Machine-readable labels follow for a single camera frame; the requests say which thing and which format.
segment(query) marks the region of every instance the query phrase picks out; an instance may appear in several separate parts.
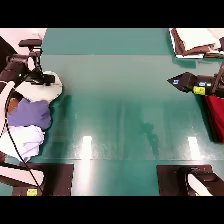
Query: blue towel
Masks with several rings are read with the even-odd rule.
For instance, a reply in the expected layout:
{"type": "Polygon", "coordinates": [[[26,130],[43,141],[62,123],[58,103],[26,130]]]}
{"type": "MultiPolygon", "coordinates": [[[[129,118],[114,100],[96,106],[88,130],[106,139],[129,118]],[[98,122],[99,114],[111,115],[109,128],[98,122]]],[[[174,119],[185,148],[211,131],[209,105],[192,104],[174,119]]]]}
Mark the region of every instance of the blue towel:
{"type": "Polygon", "coordinates": [[[30,102],[23,98],[17,108],[8,114],[10,126],[35,125],[42,130],[48,129],[51,125],[50,109],[46,100],[30,102]]]}

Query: yellow label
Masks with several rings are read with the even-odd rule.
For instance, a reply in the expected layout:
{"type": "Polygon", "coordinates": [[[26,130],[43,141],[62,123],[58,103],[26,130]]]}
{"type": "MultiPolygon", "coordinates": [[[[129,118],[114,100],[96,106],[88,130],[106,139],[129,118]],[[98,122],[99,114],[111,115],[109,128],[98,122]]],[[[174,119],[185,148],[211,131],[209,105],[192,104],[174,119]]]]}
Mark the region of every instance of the yellow label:
{"type": "Polygon", "coordinates": [[[37,189],[28,189],[27,196],[37,196],[37,189]]]}
{"type": "Polygon", "coordinates": [[[205,87],[194,86],[193,91],[195,94],[205,95],[205,87]]]}

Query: black cable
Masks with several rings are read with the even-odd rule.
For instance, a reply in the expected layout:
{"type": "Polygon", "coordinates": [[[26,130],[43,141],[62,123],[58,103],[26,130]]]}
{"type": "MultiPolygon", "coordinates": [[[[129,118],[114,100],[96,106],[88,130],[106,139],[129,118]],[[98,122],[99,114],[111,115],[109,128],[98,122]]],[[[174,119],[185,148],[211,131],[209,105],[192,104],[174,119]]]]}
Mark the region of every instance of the black cable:
{"type": "Polygon", "coordinates": [[[17,149],[17,147],[16,147],[16,144],[15,144],[15,142],[14,142],[14,140],[13,140],[13,138],[12,138],[12,135],[11,135],[11,133],[10,133],[10,130],[9,130],[9,125],[8,125],[8,121],[7,121],[7,112],[8,112],[8,106],[9,106],[9,101],[10,101],[10,98],[11,98],[11,93],[12,93],[12,91],[14,91],[14,89],[12,89],[12,90],[10,91],[9,96],[8,96],[8,98],[7,98],[7,101],[6,101],[6,104],[5,104],[5,125],[4,125],[4,126],[6,126],[6,129],[7,129],[7,131],[8,131],[9,137],[10,137],[12,143],[13,143],[13,146],[14,146],[14,148],[15,148],[15,150],[16,150],[16,153],[18,154],[19,158],[21,159],[21,161],[23,162],[23,164],[25,165],[25,167],[27,168],[27,170],[30,172],[31,176],[33,177],[33,179],[34,179],[34,181],[35,181],[37,187],[40,189],[41,193],[43,193],[43,191],[42,191],[40,185],[38,184],[36,178],[34,177],[33,173],[31,172],[30,168],[27,166],[26,162],[24,161],[24,159],[22,158],[22,156],[19,154],[19,151],[18,151],[18,149],[17,149]]]}

